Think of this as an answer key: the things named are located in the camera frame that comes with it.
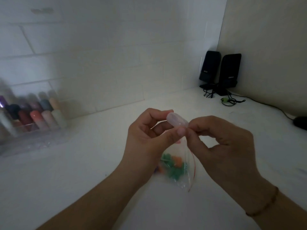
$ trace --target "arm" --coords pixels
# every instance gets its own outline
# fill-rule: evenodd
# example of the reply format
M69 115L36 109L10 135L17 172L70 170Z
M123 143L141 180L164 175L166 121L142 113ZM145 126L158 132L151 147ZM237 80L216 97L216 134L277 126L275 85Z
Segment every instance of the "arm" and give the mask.
M208 135L218 145L208 148L198 137ZM247 213L270 203L275 186L264 179L256 166L253 135L226 120L208 116L189 124L188 147L210 177ZM307 212L281 192L268 209L253 217L263 230L307 229Z
M129 127L124 156L114 172L38 229L111 229L132 196L150 179L163 151L186 134L186 128L158 123L170 112L147 109L142 113Z

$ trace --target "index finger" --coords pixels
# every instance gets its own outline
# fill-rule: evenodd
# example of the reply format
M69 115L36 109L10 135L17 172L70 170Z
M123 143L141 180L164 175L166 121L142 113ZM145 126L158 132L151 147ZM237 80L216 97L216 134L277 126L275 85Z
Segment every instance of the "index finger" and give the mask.
M232 123L216 116L199 117L190 121L188 128L201 135L231 139L236 128Z
M160 111L157 109L148 108L136 119L135 122L148 125L149 128L152 128L157 124L157 122L166 120L166 116L170 112L174 111L173 110Z

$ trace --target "nail polish rack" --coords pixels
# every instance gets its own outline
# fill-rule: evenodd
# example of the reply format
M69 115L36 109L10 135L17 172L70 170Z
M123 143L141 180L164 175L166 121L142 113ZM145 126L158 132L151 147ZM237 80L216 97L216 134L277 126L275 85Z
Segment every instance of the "nail polish rack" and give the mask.
M68 136L56 99L17 105L0 96L0 157L65 143Z

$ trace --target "wall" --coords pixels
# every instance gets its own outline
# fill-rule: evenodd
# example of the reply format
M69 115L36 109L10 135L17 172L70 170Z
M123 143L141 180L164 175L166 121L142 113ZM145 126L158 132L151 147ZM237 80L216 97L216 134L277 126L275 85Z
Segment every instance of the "wall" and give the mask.
M218 51L241 53L234 91L307 116L307 0L227 0Z
M56 96L70 118L199 85L226 0L0 0L11 102Z

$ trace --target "beaded bracelet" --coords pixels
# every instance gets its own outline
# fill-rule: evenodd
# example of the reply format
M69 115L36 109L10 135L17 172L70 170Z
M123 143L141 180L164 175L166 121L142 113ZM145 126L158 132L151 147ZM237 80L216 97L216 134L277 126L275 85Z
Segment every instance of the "beaded bracelet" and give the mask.
M249 217L255 217L255 216L262 214L266 209L268 209L271 205L273 205L275 203L278 192L279 192L279 189L278 189L277 186L275 186L275 193L274 193L273 197L271 198L271 201L268 202L261 210L254 212L254 213L251 213L251 214L246 212L246 215L249 216Z

